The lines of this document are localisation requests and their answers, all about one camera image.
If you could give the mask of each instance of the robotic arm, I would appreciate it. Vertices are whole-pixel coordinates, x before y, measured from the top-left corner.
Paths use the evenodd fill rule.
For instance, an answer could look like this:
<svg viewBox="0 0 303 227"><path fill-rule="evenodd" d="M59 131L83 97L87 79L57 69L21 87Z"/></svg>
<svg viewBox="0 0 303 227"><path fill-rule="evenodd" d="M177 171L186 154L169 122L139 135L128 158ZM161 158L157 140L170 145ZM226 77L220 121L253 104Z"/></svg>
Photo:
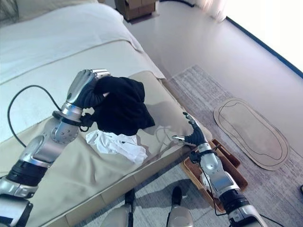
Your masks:
<svg viewBox="0 0 303 227"><path fill-rule="evenodd" d="M182 141L188 145L197 146L199 152L190 154L193 163L199 163L204 173L209 177L210 187L213 193L223 204L228 220L232 227L267 227L257 210L250 205L241 193L234 179L223 170L222 163L211 149L203 132L195 120L187 113L183 113L194 132L190 136L173 136L173 139Z"/></svg>
<svg viewBox="0 0 303 227"><path fill-rule="evenodd" d="M97 81L110 76L107 70L83 70L72 82L61 111L54 111L42 133L32 139L9 174L0 179L0 223L26 225L33 208L32 198L48 168L77 136L85 117L84 108L102 102L104 95L94 93Z"/></svg>

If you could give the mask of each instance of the beige bath mat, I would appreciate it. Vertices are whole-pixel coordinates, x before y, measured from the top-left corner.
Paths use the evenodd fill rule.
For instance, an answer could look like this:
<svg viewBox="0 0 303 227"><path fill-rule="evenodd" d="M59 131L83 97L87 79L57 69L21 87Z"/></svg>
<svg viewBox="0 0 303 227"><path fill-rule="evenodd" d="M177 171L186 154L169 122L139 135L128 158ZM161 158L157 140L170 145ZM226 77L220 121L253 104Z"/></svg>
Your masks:
<svg viewBox="0 0 303 227"><path fill-rule="evenodd" d="M214 110L214 119L258 166L276 170L287 160L286 138L243 100L227 99Z"/></svg>

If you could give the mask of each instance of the black cloth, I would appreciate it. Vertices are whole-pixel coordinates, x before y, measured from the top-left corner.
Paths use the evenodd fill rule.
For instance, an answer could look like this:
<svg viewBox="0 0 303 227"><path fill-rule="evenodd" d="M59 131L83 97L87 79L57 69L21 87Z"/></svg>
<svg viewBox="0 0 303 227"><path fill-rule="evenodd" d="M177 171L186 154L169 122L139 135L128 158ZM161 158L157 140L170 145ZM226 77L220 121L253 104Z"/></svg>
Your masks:
<svg viewBox="0 0 303 227"><path fill-rule="evenodd" d="M144 102L144 85L124 77L105 77L98 81L94 93L109 95L93 107L92 120L98 129L116 135L135 135L139 129L155 125Z"/></svg>

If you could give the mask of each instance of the robot leg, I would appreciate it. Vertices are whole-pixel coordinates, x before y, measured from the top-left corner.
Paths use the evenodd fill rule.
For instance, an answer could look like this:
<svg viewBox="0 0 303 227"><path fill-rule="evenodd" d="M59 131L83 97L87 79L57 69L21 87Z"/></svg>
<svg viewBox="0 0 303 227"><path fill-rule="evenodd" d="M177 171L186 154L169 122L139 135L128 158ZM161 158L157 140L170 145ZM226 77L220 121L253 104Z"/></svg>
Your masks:
<svg viewBox="0 0 303 227"><path fill-rule="evenodd" d="M182 191L175 187L171 197L171 211L167 218L167 227L193 227L194 221L189 209L181 207Z"/></svg>
<svg viewBox="0 0 303 227"><path fill-rule="evenodd" d="M104 219L101 227L133 227L134 189L125 194L125 204L113 209Z"/></svg>

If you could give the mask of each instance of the bed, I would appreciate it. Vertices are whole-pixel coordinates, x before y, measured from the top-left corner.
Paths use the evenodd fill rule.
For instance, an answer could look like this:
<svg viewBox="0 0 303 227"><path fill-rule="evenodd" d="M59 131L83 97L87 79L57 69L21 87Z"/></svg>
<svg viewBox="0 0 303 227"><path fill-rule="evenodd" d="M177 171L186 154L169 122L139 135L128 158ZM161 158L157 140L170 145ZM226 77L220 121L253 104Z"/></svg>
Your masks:
<svg viewBox="0 0 303 227"><path fill-rule="evenodd" d="M37 2L23 1L27 7ZM190 147L174 143L171 136L192 132L183 107L161 83L164 75L123 25L119 13L91 0L51 1L60 2L60 7L43 13L30 9L27 16L21 5L19 20L24 21L0 28L0 176L8 173L23 150L11 137L6 110L11 98L30 84L45 87L61 105L78 71L105 68L112 76L144 84L144 103L156 125L137 133L148 155L141 165L122 155L100 154L86 143L87 132L80 133L30 199L34 208L29 227L79 223L189 152ZM48 96L38 89L31 88L16 99L11 120L25 144L39 134L53 110ZM204 131L211 140L211 133Z"/></svg>

